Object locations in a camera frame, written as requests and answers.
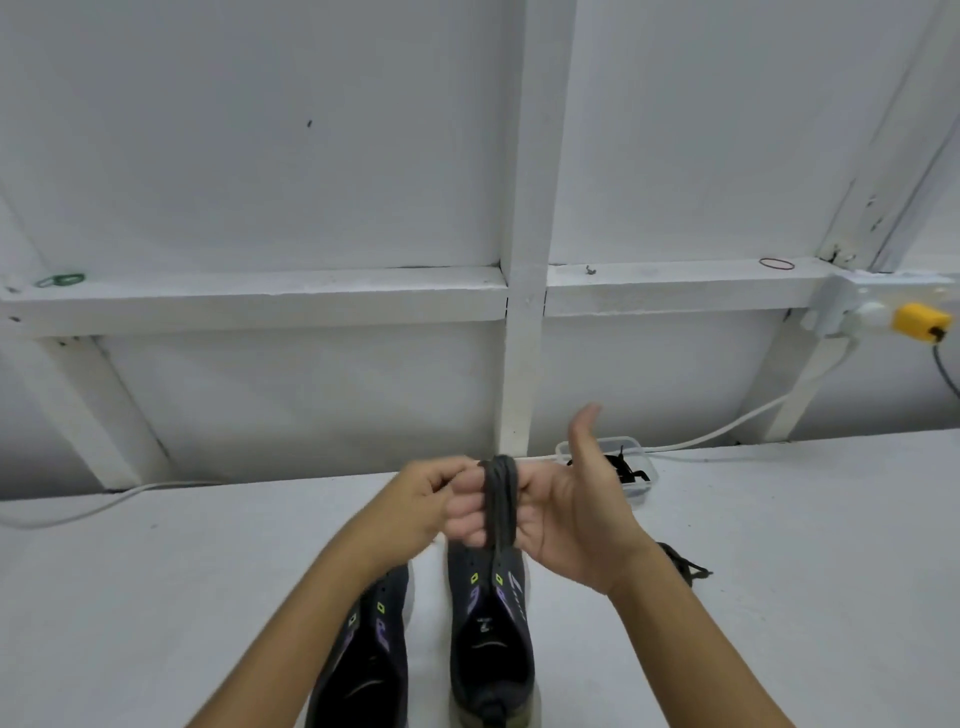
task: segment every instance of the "left hand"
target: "left hand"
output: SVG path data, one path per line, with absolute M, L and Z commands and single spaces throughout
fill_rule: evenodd
M 405 564 L 436 538 L 446 521 L 444 486 L 477 461 L 457 455 L 408 463 L 344 526 L 339 537 L 361 551 L 371 580 Z

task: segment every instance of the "forearm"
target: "forearm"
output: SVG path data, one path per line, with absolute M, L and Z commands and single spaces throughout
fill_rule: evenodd
M 611 601 L 672 728 L 792 726 L 653 540 Z
M 379 574 L 358 537 L 338 534 L 188 728 L 289 728 L 350 606 Z

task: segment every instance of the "white cable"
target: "white cable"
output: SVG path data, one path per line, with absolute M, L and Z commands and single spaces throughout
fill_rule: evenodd
M 809 384 L 810 382 L 816 381 L 817 379 L 822 379 L 822 378 L 824 378 L 825 376 L 827 376 L 828 374 L 830 374 L 830 372 L 832 372 L 833 370 L 839 368 L 840 365 L 842 365 L 844 362 L 847 361 L 847 359 L 849 359 L 849 358 L 852 356 L 853 352 L 856 351 L 858 342 L 857 342 L 856 339 L 850 338 L 850 336 L 845 336 L 844 338 L 846 338 L 847 341 L 849 342 L 849 343 L 847 344 L 847 350 L 843 353 L 843 356 L 841 356 L 841 357 L 837 360 L 836 364 L 831 365 L 831 366 L 828 367 L 825 371 L 821 372 L 820 374 L 818 374 L 818 375 L 816 375 L 816 376 L 811 376 L 810 378 L 802 379 L 802 380 L 798 381 L 798 382 L 797 382 L 797 385 L 796 385 L 797 387 L 800 387 L 800 386 L 802 386 L 802 385 L 804 385 L 804 384 Z M 752 418 L 756 417 L 757 415 L 762 415 L 762 414 L 763 414 L 764 412 L 766 412 L 768 409 L 771 409 L 771 408 L 773 408 L 773 407 L 776 407 L 778 404 L 783 404 L 784 402 L 786 402 L 787 400 L 789 400 L 789 399 L 793 396 L 793 393 L 794 393 L 795 389 L 792 390 L 792 391 L 790 391 L 790 392 L 787 392 L 787 393 L 786 393 L 785 395 L 783 395 L 782 397 L 777 397 L 777 398 L 776 398 L 775 400 L 773 400 L 773 401 L 768 401 L 766 404 L 762 404 L 762 405 L 761 405 L 760 407 L 758 407 L 757 409 L 753 409 L 753 410 L 751 410 L 750 412 L 748 412 L 747 414 L 741 415 L 740 417 L 736 418 L 736 419 L 735 419 L 733 422 L 731 422 L 729 425 L 724 425 L 724 426 L 722 426 L 720 429 L 715 429 L 715 430 L 713 430 L 711 433 L 706 434 L 706 435 L 704 435 L 703 437 L 697 437 L 697 438 L 695 438 L 695 439 L 693 439 L 693 440 L 687 440 L 685 443 L 678 443 L 677 445 L 661 445 L 661 446 L 658 447 L 658 448 L 644 448 L 643 451 L 644 451 L 644 452 L 668 452 L 668 451 L 670 451 L 670 450 L 675 450 L 675 449 L 692 448 L 694 445 L 700 445 L 701 443 L 705 443 L 707 440 L 712 440 L 714 437 L 719 437 L 720 435 L 723 435 L 723 434 L 725 434 L 725 433 L 727 433 L 727 432 L 730 432 L 730 431 L 731 431 L 732 429 L 734 429 L 735 427 L 737 427 L 737 426 L 739 426 L 739 425 L 743 425 L 743 423 L 747 422 L 747 420 L 751 420 Z
M 104 503 L 103 505 L 98 505 L 96 508 L 91 508 L 88 511 L 82 511 L 81 513 L 76 513 L 73 516 L 64 516 L 58 519 L 50 519 L 49 521 L 22 521 L 21 519 L 14 518 L 13 516 L 4 516 L 0 513 L 0 526 L 5 526 L 7 528 L 16 528 L 20 531 L 34 531 L 39 528 L 52 528 L 55 525 L 64 525 L 65 523 L 72 523 L 73 521 L 81 521 L 82 519 L 89 518 L 90 516 L 102 513 L 103 511 L 112 508 L 115 505 L 119 505 L 124 500 L 129 500 L 138 493 L 143 493 L 144 491 L 149 491 L 151 488 L 163 488 L 165 486 L 176 486 L 176 485 L 223 485 L 220 482 L 213 482 L 208 480 L 168 480 L 163 483 L 150 483 L 148 485 L 138 485 L 136 488 L 130 488 L 125 493 L 120 494 L 119 497 L 114 498 L 110 502 Z

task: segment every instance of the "sneaker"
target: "sneaker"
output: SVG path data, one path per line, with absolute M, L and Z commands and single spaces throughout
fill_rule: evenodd
M 306 709 L 306 728 L 403 728 L 413 609 L 407 565 L 377 579 L 353 605 Z
M 501 455 L 483 465 L 488 545 L 450 543 L 446 554 L 453 611 L 451 724 L 536 727 L 540 716 L 527 626 L 526 569 L 522 553 L 513 546 L 516 464 Z

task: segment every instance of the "black cable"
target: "black cable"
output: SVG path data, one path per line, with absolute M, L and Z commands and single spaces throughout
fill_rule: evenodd
M 954 383 L 953 379 L 950 378 L 949 372 L 947 371 L 947 367 L 944 366 L 944 362 L 940 358 L 940 342 L 939 341 L 933 345 L 933 361 L 937 365 L 937 371 L 940 372 L 940 376 L 942 376 L 944 378 L 944 382 L 947 383 L 947 387 L 949 387 L 953 391 L 953 394 L 955 394 L 957 398 L 960 399 L 960 387 L 958 387 Z

